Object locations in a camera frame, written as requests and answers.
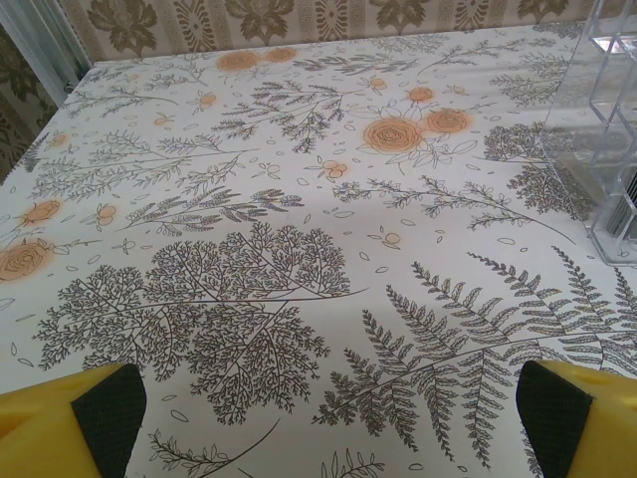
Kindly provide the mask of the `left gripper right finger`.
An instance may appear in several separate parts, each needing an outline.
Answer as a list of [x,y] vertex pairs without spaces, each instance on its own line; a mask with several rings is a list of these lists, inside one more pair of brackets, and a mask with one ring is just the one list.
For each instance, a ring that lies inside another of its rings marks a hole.
[[636,380],[551,360],[529,360],[516,405],[545,477],[636,475]]

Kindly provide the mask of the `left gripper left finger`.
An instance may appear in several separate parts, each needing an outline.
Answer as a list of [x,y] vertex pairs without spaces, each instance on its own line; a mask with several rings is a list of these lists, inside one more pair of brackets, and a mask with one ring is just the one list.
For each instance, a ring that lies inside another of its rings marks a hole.
[[1,395],[3,477],[123,477],[147,396],[132,363]]

